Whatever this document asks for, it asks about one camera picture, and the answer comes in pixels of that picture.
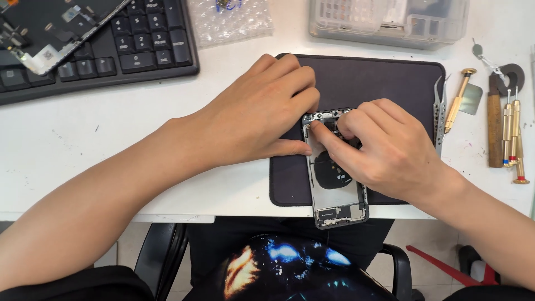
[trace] bubble wrap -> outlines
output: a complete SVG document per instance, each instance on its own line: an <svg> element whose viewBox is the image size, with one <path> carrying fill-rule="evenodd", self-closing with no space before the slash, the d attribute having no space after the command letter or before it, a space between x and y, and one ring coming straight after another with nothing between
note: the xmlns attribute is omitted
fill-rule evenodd
<svg viewBox="0 0 535 301"><path fill-rule="evenodd" d="M189 15L199 49L252 37L271 35L273 22L267 0L189 0Z"/></svg>

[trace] keyboard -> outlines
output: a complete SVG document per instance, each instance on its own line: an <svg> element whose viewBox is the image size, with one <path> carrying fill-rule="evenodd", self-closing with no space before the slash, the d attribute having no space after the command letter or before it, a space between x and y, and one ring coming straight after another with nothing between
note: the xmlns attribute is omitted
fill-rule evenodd
<svg viewBox="0 0 535 301"><path fill-rule="evenodd" d="M0 50L0 105L84 89L193 76L199 63L187 0L132 0L46 76Z"/></svg>

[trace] clear plastic container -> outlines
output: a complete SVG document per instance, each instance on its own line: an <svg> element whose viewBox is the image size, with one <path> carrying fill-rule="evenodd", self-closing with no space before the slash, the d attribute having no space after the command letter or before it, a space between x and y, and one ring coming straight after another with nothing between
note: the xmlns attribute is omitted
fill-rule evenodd
<svg viewBox="0 0 535 301"><path fill-rule="evenodd" d="M425 50L466 33L470 0L311 0L310 35Z"/></svg>

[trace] black pants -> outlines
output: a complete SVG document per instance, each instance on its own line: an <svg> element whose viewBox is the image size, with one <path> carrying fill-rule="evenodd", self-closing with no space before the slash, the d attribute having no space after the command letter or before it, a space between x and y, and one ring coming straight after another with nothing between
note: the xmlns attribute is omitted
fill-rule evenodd
<svg viewBox="0 0 535 301"><path fill-rule="evenodd" d="M383 248L394 220L369 219L365 223L319 230L312 218L217 216L213 224L189 224L187 233L192 260L192 285L230 254L259 234L290 234L310 238L342 253L366 269Z"/></svg>

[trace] gold screwdriver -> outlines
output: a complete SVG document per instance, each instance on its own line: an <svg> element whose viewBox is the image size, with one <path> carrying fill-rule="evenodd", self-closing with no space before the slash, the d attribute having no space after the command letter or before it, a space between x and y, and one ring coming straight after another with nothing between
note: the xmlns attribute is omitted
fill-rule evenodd
<svg viewBox="0 0 535 301"><path fill-rule="evenodd" d="M516 180L513 180L515 184L529 184L530 181L526 180L524 173L524 150L522 148L522 135L518 130L518 139L516 139Z"/></svg>
<svg viewBox="0 0 535 301"><path fill-rule="evenodd" d="M509 153L511 151L511 115L513 114L511 106L511 89L507 90L507 104L503 109L503 166L511 167L509 164Z"/></svg>
<svg viewBox="0 0 535 301"><path fill-rule="evenodd" d="M452 129L453 122L455 121L455 117L457 117L457 112L459 112L459 107L463 101L464 90L467 87L468 80L470 79L470 76L476 72L477 70L474 68L466 68L461 71L461 73L464 75L463 81L457 96L453 100L452 108L449 110L448 118L446 119L446 124L444 125L444 133L447 133Z"/></svg>
<svg viewBox="0 0 535 301"><path fill-rule="evenodd" d="M520 134L520 101L518 100L518 86L516 86L515 100L513 101L513 121L511 126L511 152L509 153L509 164L516 164L516 148L518 135Z"/></svg>

